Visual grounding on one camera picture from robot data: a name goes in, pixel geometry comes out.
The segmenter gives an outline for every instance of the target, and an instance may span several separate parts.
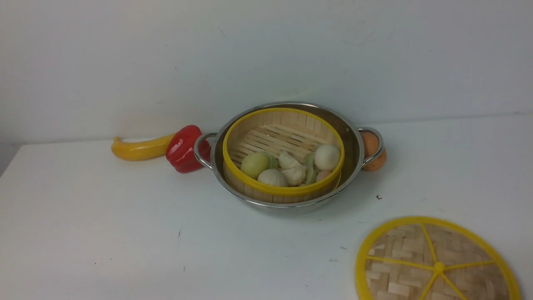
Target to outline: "red bell pepper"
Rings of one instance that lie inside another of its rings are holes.
[[[196,160],[194,146],[201,136],[201,131],[196,125],[187,125],[176,132],[170,144],[168,144],[165,157],[179,173],[188,173],[202,168],[202,164]],[[199,146],[200,154],[206,160],[211,158],[211,146],[203,140]]]

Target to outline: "white wall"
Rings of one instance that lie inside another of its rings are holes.
[[[1,0],[0,141],[218,130],[268,101],[355,123],[533,111],[531,0]]]
[[[15,154],[17,154],[19,148],[17,145],[0,143],[0,177],[15,157]]]

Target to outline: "toy banana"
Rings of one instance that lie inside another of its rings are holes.
[[[113,139],[111,151],[113,154],[125,161],[147,160],[161,155],[165,155],[168,144],[176,133],[160,137],[153,140],[128,143],[116,137]]]

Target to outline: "woven bamboo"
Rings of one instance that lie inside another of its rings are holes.
[[[437,264],[442,264],[440,271]],[[375,300],[418,300],[423,295],[426,300],[510,299],[495,259],[443,226],[409,224],[389,230],[368,251],[365,270]]]
[[[343,149],[342,141],[333,128],[325,121],[300,110],[265,110],[242,121],[228,132],[228,153],[231,162],[237,168],[243,159],[255,152],[268,152],[276,159],[286,151],[303,164],[304,157],[315,151],[322,144],[331,144]],[[309,185],[308,192],[300,195],[282,195],[254,188],[243,182],[224,162],[224,174],[228,183],[239,193],[268,203],[297,203],[318,198],[334,190],[340,179],[338,172],[333,172],[322,183]]]

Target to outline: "bamboo steamer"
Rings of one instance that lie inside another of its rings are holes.
[[[363,242],[356,261],[361,300],[519,300],[500,255],[453,223],[406,217],[385,223]]]
[[[243,159],[255,152],[268,152],[276,159],[286,151],[303,164],[304,157],[323,144],[337,146],[341,159],[324,180],[299,187],[271,186],[240,171]],[[323,119],[299,109],[267,108],[237,120],[223,142],[224,174],[239,193],[267,203],[298,203],[333,191],[340,180],[344,145],[338,132]]]

